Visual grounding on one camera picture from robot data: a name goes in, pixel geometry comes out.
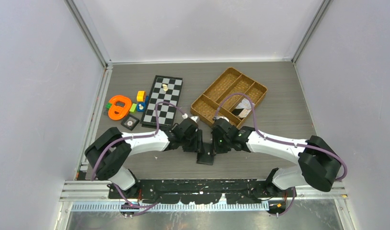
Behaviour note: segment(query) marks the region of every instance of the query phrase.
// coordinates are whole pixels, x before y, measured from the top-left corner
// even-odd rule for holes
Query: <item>woven tray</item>
[[[235,92],[242,92],[249,96],[256,107],[264,99],[267,88],[240,73],[235,68],[228,68],[194,103],[192,103],[191,113],[199,116],[201,121],[211,127],[213,124],[212,118],[215,115],[219,104],[228,95]],[[244,121],[251,115],[251,113],[249,113],[247,117],[240,119],[232,113],[233,109],[236,108],[243,98],[244,97],[240,95],[233,96],[228,99],[219,110],[219,116],[227,117],[230,123],[237,128],[240,128]]]

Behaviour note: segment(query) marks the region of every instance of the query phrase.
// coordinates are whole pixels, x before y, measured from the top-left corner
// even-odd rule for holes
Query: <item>orange ring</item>
[[[123,107],[116,105],[117,102],[123,102],[125,105]],[[122,95],[116,95],[109,100],[109,103],[112,106],[109,109],[108,115],[112,120],[120,120],[129,114],[131,108],[131,100],[128,97]]]

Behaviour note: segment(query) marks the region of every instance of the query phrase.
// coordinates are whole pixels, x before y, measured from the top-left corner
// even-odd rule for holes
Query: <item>green block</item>
[[[136,111],[137,104],[133,103],[132,107],[130,108],[130,112],[134,113]]]

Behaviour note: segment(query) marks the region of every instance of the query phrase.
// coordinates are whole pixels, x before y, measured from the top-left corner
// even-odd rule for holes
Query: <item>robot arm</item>
[[[131,188],[137,181],[134,174],[123,167],[123,163],[128,156],[148,152],[148,151],[167,151],[177,149],[182,146],[184,151],[198,151],[193,145],[197,144],[196,140],[198,131],[197,117],[186,118],[179,125],[172,129],[159,130],[157,134],[148,133],[121,133],[116,127],[108,129],[85,151],[85,156],[91,166],[94,166],[99,159],[102,151],[111,142],[127,138],[125,141],[116,143],[110,148],[99,163],[96,172],[98,180],[109,180],[117,184],[121,189]]]
[[[225,153],[231,148],[239,151],[261,152],[286,159],[296,166],[271,171],[266,179],[265,191],[275,196],[290,187],[310,185],[320,191],[329,192],[339,172],[338,160],[317,150],[299,147],[298,144],[312,145],[330,152],[334,151],[317,136],[310,139],[289,139],[266,134],[260,136],[254,128],[244,126],[238,130],[225,119],[218,119],[212,126],[213,144],[216,153]],[[294,143],[293,146],[279,142]]]

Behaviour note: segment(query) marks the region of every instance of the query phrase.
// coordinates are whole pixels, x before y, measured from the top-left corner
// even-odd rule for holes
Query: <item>black and white checkered board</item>
[[[168,85],[168,90],[164,91],[162,85]],[[149,95],[149,103],[147,109],[143,113],[141,123],[143,127],[155,128],[156,111],[155,105],[158,102],[170,102],[174,105],[178,104],[183,86],[182,78],[173,78],[157,75],[154,78],[153,86]],[[161,127],[171,127],[174,124],[175,113],[177,110],[167,104],[158,105],[159,123]]]

